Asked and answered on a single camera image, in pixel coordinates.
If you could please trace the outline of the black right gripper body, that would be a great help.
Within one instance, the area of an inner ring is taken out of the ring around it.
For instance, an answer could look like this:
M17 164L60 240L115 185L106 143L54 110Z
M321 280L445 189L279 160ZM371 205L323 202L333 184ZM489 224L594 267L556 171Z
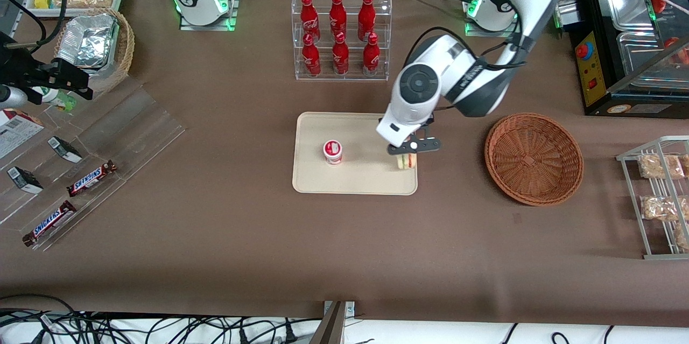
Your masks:
M41 64L24 48L7 48L8 43L14 42L1 32L1 103L3 106L42 104L42 93L33 89L44 80Z

